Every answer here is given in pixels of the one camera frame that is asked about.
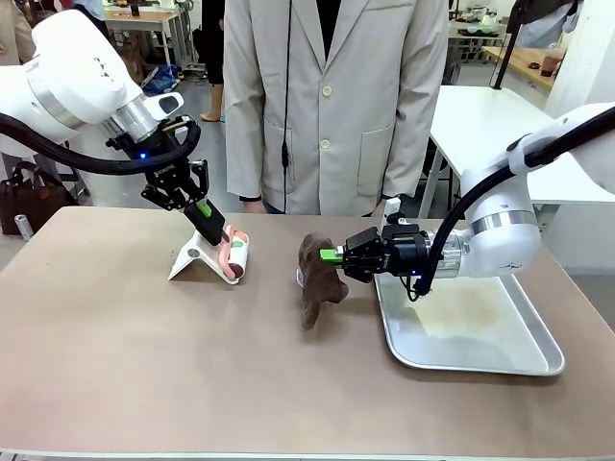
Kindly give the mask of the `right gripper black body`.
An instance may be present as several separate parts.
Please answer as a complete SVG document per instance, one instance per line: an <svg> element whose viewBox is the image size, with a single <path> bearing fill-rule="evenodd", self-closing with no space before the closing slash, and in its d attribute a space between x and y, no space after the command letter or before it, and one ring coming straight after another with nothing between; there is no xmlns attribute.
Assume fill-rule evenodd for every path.
<svg viewBox="0 0 615 461"><path fill-rule="evenodd" d="M387 225L382 229L386 256L383 270L395 277L420 277L426 266L427 234L417 224Z"/></svg>

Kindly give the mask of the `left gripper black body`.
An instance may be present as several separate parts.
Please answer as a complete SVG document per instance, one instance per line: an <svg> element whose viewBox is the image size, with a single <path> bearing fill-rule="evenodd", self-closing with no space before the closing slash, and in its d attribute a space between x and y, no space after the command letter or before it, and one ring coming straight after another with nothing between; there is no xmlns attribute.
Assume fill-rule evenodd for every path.
<svg viewBox="0 0 615 461"><path fill-rule="evenodd" d="M188 158L180 158L174 163L145 175L146 185L142 190L143 196L195 196L198 194L198 185L193 174L198 171L198 162Z"/></svg>

